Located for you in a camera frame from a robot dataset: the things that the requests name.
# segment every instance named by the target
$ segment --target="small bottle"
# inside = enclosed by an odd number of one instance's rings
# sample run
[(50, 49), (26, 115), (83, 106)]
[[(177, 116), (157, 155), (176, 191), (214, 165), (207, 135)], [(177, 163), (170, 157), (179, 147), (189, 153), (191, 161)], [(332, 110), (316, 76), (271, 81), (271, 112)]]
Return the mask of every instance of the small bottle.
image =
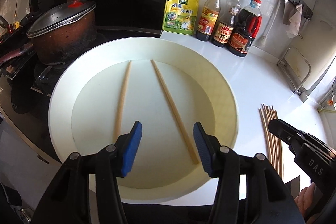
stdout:
[(205, 2), (196, 31), (197, 39), (209, 41), (220, 11), (221, 0), (207, 0)]
[(251, 0), (236, 18), (236, 25), (229, 39), (227, 49), (233, 54), (245, 57), (250, 49), (261, 25), (260, 0)]
[(14, 30), (16, 30), (18, 27), (20, 27), (20, 22), (19, 22), (19, 18), (17, 17), (17, 14), (14, 14)]
[(239, 0), (227, 0), (226, 11), (219, 18), (219, 24), (216, 31), (213, 34), (211, 42), (218, 47), (225, 47), (228, 43), (233, 26), (235, 23), (235, 17), (241, 8)]

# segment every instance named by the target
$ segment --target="white plate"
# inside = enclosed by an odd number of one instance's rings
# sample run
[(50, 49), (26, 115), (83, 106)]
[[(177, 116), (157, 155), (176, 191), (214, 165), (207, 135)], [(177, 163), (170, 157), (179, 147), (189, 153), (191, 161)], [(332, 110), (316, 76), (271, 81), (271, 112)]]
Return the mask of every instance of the white plate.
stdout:
[[(188, 194), (209, 177), (194, 165), (150, 60), (155, 60), (187, 132), (200, 121), (208, 134), (233, 147), (238, 110), (229, 84), (204, 57), (179, 44), (135, 37), (100, 45), (78, 58), (59, 79), (49, 106), (49, 131), (60, 160), (74, 151), (97, 153), (113, 143), (126, 67), (132, 60), (121, 132), (142, 123), (132, 171), (118, 179), (123, 201), (158, 203)], [(95, 190), (94, 176), (90, 189)]]

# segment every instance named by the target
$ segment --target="chopsticks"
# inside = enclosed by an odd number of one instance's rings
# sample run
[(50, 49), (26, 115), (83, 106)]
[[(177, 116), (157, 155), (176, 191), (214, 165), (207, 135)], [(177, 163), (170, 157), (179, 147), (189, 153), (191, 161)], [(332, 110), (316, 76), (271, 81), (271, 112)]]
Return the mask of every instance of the chopsticks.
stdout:
[(128, 84), (128, 79), (129, 79), (129, 72), (131, 70), (131, 64), (132, 64), (132, 61), (129, 61), (128, 64), (127, 64), (124, 81), (123, 81), (123, 84), (121, 86), (120, 97), (119, 97), (118, 108), (117, 108), (117, 115), (116, 115), (115, 124), (114, 124), (113, 139), (114, 139), (115, 142), (117, 141), (118, 137), (120, 136), (121, 121), (122, 121), (122, 118), (123, 118), (125, 95), (126, 95), (127, 84)]
[(151, 60), (151, 62), (152, 62), (152, 65), (154, 67), (156, 76), (159, 79), (161, 87), (162, 87), (162, 89), (163, 89), (163, 91), (164, 91), (164, 93), (166, 95), (166, 98), (167, 98), (167, 101), (169, 103), (170, 109), (171, 109), (171, 111), (174, 114), (175, 121), (176, 121), (176, 123), (177, 123), (177, 125), (178, 125), (178, 127), (180, 129), (180, 133), (182, 135), (182, 139), (184, 140), (185, 145), (187, 146), (187, 149), (188, 149), (189, 155), (191, 157), (191, 160), (193, 161), (193, 164), (198, 164), (199, 161), (198, 161), (198, 158), (197, 158), (197, 154), (196, 154), (196, 152), (194, 150), (194, 147), (193, 147), (193, 144), (192, 144), (192, 142), (191, 142), (191, 140), (190, 140), (190, 138), (188, 136), (188, 132), (185, 129), (185, 126), (184, 126), (184, 124), (182, 122), (181, 116), (180, 116), (180, 114), (179, 114), (179, 112), (177, 110), (177, 107), (176, 107), (176, 105), (174, 103), (174, 100), (173, 100), (173, 98), (172, 98), (172, 96), (171, 96), (171, 94), (170, 94), (170, 92), (168, 90), (168, 87), (167, 87), (167, 85), (166, 85), (166, 83), (165, 83), (165, 81), (164, 81), (164, 79), (162, 77), (162, 74), (161, 74), (159, 68), (157, 67), (155, 61)]
[(272, 108), (265, 106), (264, 104), (261, 106), (262, 108), (259, 109), (259, 114), (266, 139), (267, 158), (283, 180), (284, 162), (281, 140), (268, 131), (269, 122), (271, 120), (278, 119), (278, 113), (274, 110), (273, 106)]

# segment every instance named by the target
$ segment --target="bundle of wooden skewers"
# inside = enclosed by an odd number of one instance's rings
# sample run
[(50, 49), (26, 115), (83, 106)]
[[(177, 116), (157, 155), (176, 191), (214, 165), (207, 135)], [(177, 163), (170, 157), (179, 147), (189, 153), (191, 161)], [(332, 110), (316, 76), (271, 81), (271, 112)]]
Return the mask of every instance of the bundle of wooden skewers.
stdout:
[(261, 106), (262, 108), (259, 109), (259, 113), (265, 133), (267, 158), (269, 162), (273, 165), (274, 169), (278, 172), (279, 176), (283, 179), (284, 162), (283, 162), (281, 140), (268, 131), (269, 122), (271, 120), (278, 119), (278, 114), (277, 111), (274, 110), (273, 106), (268, 107), (265, 106), (264, 104)]

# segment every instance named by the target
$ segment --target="stove burner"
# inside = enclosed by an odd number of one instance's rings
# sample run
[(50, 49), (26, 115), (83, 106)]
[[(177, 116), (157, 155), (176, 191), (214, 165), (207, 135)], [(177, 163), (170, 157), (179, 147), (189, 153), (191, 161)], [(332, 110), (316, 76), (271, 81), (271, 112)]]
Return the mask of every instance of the stove burner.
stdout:
[[(87, 52), (93, 47), (105, 43), (106, 41), (107, 39), (105, 38), (104, 35), (102, 35), (101, 33), (97, 33), (96, 40), (87, 49), (85, 49), (83, 53)], [(61, 77), (66, 68), (71, 65), (73, 61), (53, 66), (47, 66), (42, 64), (41, 61), (38, 61), (34, 69), (34, 77), (36, 81), (34, 82), (31, 89), (44, 95), (51, 96), (51, 93), (53, 92), (58, 79)]]

